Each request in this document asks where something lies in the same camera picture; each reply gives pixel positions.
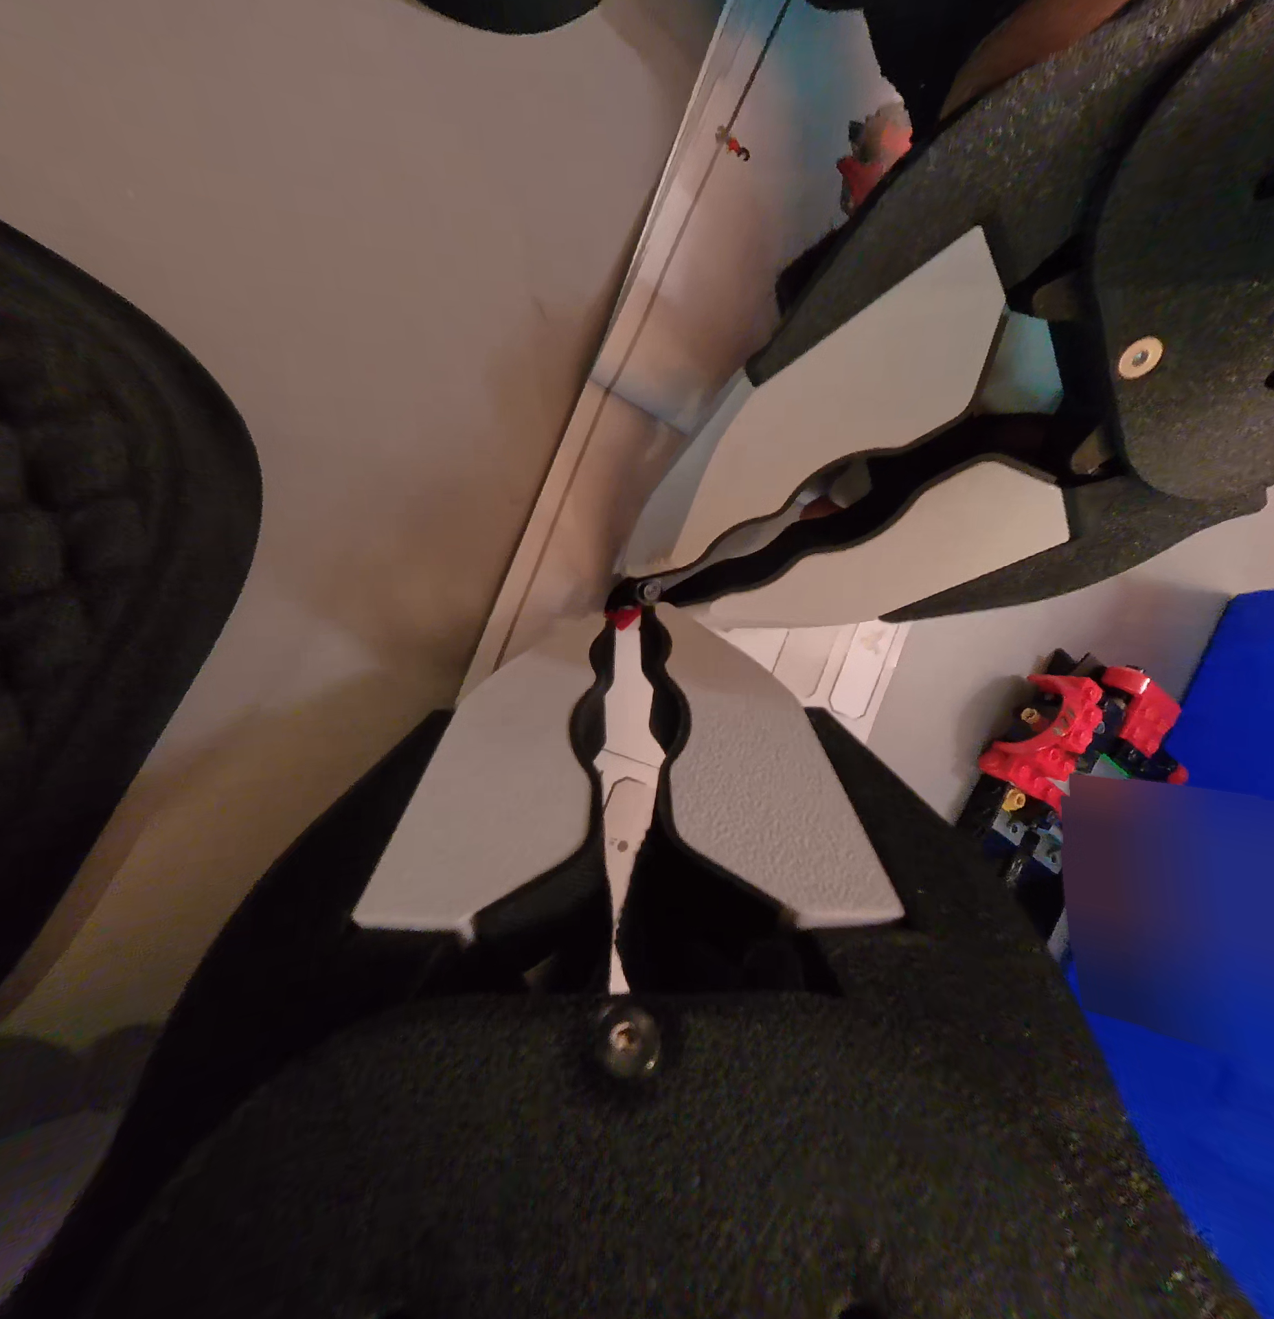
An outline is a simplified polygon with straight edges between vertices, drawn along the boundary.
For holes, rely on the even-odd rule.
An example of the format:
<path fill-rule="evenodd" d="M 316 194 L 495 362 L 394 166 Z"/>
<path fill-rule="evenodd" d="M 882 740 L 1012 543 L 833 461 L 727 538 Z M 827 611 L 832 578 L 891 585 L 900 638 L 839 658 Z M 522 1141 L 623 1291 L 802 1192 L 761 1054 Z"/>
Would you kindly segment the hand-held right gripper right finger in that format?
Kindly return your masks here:
<path fill-rule="evenodd" d="M 803 704 L 689 613 L 641 619 L 662 822 L 803 930 L 883 925 L 905 906 Z"/>

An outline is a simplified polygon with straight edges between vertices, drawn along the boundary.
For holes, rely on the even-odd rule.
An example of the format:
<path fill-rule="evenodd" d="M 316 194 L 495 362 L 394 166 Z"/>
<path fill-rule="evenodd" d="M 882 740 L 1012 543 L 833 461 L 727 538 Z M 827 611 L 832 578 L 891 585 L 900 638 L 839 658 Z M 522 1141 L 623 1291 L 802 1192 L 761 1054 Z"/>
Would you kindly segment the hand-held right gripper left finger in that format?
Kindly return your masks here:
<path fill-rule="evenodd" d="M 582 846 L 594 787 L 569 728 L 606 625 L 559 622 L 459 702 L 357 901 L 360 928 L 469 940 L 483 910 Z"/>

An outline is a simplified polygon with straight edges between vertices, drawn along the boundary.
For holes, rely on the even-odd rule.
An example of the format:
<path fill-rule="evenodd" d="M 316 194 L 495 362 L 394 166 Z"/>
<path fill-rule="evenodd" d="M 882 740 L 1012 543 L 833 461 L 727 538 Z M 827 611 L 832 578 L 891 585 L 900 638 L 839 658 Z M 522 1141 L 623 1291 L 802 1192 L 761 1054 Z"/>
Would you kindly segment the blue bin with black divider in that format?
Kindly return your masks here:
<path fill-rule="evenodd" d="M 1082 777 L 1075 986 L 1170 1191 L 1274 1315 L 1274 588 L 1235 596 L 1170 736 L 1188 783 Z"/>

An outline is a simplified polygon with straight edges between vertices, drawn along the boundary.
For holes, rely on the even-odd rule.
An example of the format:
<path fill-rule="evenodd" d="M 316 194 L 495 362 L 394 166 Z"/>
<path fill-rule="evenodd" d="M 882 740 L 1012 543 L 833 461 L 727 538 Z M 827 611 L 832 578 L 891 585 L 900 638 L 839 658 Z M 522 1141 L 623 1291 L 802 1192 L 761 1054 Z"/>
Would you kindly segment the person's left hand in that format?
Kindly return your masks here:
<path fill-rule="evenodd" d="M 1128 1 L 1026 1 L 967 59 L 943 103 L 947 118 L 1024 69 L 1061 54 L 1118 15 Z"/>

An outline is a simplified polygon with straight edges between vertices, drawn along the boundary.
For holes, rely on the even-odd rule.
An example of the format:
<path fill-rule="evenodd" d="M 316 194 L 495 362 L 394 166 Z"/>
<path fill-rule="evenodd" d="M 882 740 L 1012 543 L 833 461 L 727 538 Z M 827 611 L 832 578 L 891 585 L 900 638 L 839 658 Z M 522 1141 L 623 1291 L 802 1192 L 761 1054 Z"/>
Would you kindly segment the black textured elbow pad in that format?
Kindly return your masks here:
<path fill-rule="evenodd" d="M 500 36 L 542 36 L 579 21 L 601 1 L 416 1 L 465 27 Z"/>
<path fill-rule="evenodd" d="M 263 473 L 215 376 L 0 219 L 0 991 L 215 649 Z"/>

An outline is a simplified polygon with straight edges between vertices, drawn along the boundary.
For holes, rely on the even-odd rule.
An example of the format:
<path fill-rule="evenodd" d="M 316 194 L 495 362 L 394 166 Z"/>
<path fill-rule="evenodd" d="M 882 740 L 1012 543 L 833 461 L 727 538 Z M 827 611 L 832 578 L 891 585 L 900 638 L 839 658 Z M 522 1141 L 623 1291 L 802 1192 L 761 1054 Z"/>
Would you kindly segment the person's left forearm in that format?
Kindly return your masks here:
<path fill-rule="evenodd" d="M 1021 1 L 811 1 L 824 12 L 859 10 L 885 77 L 914 122 L 936 124 L 956 75 Z"/>

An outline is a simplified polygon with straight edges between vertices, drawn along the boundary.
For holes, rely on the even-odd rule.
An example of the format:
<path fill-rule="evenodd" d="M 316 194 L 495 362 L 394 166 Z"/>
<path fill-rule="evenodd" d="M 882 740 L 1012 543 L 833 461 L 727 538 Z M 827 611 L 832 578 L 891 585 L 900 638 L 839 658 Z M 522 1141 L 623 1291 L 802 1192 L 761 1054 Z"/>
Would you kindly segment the red black lego car model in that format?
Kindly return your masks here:
<path fill-rule="evenodd" d="M 1062 898 L 1064 808 L 1079 777 L 1184 784 L 1167 748 L 1182 704 L 1143 667 L 1058 649 L 985 745 L 959 827 L 1017 895 Z"/>

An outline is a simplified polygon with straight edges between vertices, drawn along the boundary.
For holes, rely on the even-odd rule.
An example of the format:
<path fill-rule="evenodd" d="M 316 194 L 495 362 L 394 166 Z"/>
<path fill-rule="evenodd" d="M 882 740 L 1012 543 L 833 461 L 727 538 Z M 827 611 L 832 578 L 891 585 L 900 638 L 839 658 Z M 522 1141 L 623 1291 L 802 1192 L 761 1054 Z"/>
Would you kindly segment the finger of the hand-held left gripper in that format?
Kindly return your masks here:
<path fill-rule="evenodd" d="M 806 555 L 758 585 L 692 585 L 673 591 L 671 602 L 720 629 L 839 626 L 926 600 L 1068 537 L 1062 488 L 991 459 L 930 485 L 861 543 Z"/>
<path fill-rule="evenodd" d="M 1064 402 L 1053 333 L 1009 308 L 988 230 L 930 254 L 777 373 L 739 370 L 673 459 L 623 541 L 626 578 L 691 578 L 777 546 L 791 519 L 829 499 L 838 520 L 883 493 L 855 544 L 930 485 L 1002 461 L 1061 485 L 1040 456 L 1009 452 Z"/>

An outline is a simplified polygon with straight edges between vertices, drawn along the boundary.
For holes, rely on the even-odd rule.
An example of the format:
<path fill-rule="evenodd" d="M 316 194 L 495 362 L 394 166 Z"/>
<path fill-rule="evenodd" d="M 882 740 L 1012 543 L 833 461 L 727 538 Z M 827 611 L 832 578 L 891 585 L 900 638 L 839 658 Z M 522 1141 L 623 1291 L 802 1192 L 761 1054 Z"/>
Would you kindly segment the lego instruction booklet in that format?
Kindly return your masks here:
<path fill-rule="evenodd" d="M 850 122 L 896 97 L 862 10 L 723 4 L 460 698 L 601 608 L 648 494 L 774 332 L 780 271 L 841 223 Z"/>

